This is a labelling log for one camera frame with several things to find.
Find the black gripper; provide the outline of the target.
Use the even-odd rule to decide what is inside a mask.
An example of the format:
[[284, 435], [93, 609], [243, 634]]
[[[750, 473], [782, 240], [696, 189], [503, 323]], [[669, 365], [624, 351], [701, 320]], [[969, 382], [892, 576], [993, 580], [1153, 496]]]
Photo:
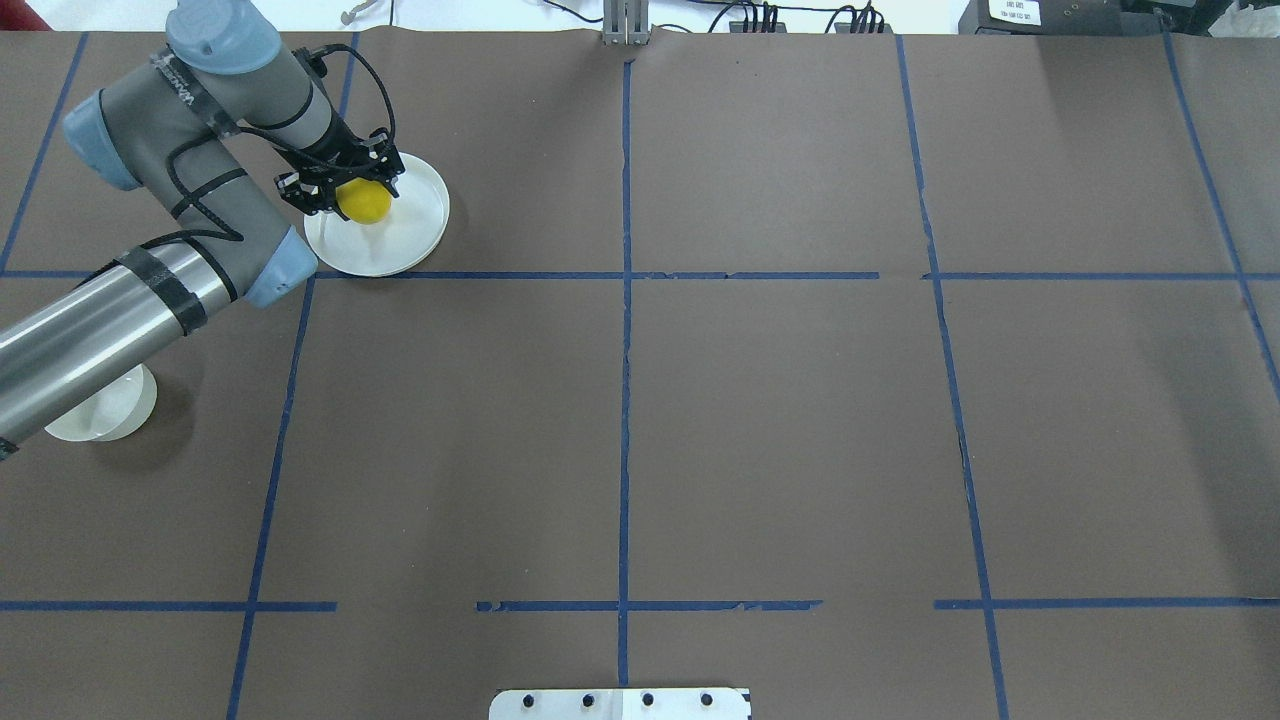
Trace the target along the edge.
[[328, 129], [306, 147], [276, 131], [274, 149], [291, 168], [274, 179], [276, 193], [307, 217], [340, 215], [337, 187], [355, 178], [378, 182], [393, 199], [401, 196], [397, 182], [404, 174], [404, 163], [393, 128], [376, 128], [369, 137], [348, 128]]

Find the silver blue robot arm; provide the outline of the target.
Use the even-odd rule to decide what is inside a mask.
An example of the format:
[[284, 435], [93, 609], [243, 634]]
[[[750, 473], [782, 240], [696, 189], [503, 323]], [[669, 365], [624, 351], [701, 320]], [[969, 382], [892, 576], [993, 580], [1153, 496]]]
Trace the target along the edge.
[[340, 190], [396, 195], [398, 119], [353, 131], [325, 83], [348, 42], [293, 49], [251, 1], [178, 1], [163, 45], [60, 120], [105, 184], [142, 191], [170, 229], [120, 241], [63, 296], [3, 331], [3, 456], [237, 304], [266, 307], [308, 282], [319, 258], [284, 214], [355, 219]]

